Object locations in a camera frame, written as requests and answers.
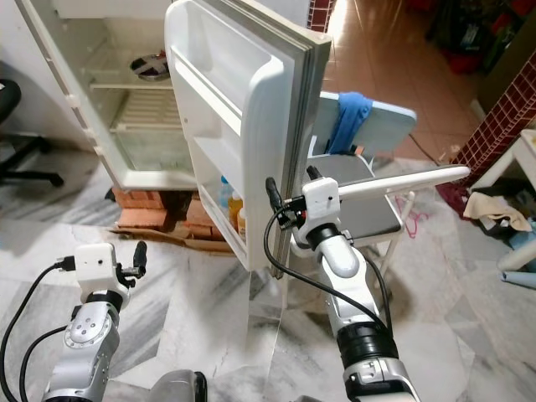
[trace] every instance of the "cardboard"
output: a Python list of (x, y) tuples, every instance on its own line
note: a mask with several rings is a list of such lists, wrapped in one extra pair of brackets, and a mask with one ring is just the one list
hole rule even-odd
[(173, 232), (163, 233), (153, 229), (114, 228), (111, 233), (125, 235), (132, 239), (154, 240), (188, 247), (189, 249), (207, 251), (211, 255), (234, 255), (224, 241), (195, 239), (190, 230), (179, 222)]

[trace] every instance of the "blue towel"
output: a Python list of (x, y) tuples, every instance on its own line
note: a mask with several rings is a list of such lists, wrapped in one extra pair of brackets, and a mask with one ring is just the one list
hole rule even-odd
[(329, 139), (327, 153), (348, 153), (361, 125), (369, 117), (372, 100), (358, 92), (338, 96), (338, 121)]

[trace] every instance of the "white plastic bar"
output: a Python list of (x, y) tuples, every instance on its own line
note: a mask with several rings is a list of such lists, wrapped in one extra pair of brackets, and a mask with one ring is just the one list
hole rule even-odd
[(372, 178), (340, 187), (338, 196), (344, 199), (374, 198), (382, 195), (407, 193), (464, 178), (471, 172), (466, 166), (442, 167), (428, 172), (405, 174), (390, 178)]
[(516, 271), (536, 258), (536, 240), (530, 240), (501, 258), (497, 267), (501, 271)]
[(172, 46), (175, 70), (239, 136), (242, 112)]

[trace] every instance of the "cloth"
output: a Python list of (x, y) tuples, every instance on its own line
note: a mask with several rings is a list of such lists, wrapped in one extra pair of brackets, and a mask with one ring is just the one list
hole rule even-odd
[(533, 228), (523, 214), (505, 205), (500, 197), (489, 197), (482, 193), (473, 193), (467, 201), (466, 210), (463, 211), (466, 218), (479, 219), (482, 216), (489, 219), (509, 218), (510, 225), (520, 232), (532, 232)]
[(372, 100), (358, 92), (342, 93), (338, 96), (338, 121), (329, 139), (327, 153), (347, 154), (351, 152), (353, 138), (369, 117)]
[(455, 183), (443, 183), (435, 186), (439, 195), (445, 200), (449, 206), (454, 209), (460, 219), (469, 220), (464, 218), (463, 211), (466, 207), (467, 200), (469, 199), (469, 192), (467, 188)]

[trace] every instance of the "marble floor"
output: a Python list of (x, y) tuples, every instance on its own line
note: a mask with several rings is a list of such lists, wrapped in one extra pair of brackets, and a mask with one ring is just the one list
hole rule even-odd
[[(0, 185), (0, 333), (56, 258), (108, 241), (127, 263), (136, 245), (106, 230), (119, 209), (103, 199), (111, 180), (93, 155), (53, 152), (32, 164), (58, 171), (66, 184)], [(379, 161), (375, 172), (427, 166)], [(427, 219), (413, 239), (400, 241), (387, 280), (395, 340), (421, 399), (536, 400), (536, 293), (498, 280), (496, 261), (508, 247), (460, 221), (434, 189), (418, 193), (414, 211)], [(205, 373), (212, 401), (293, 401), (302, 394), (346, 400), (322, 295), (290, 281), (282, 311), (277, 292), (265, 272), (246, 272), (235, 258), (148, 242), (147, 275), (121, 312), (105, 400), (147, 400), (161, 375), (185, 368)], [(55, 271), (38, 287), (8, 345), (16, 395), (24, 351), (41, 333), (65, 325), (79, 297), (73, 273)], [(40, 400), (60, 348), (55, 336), (34, 351), (29, 400)]]

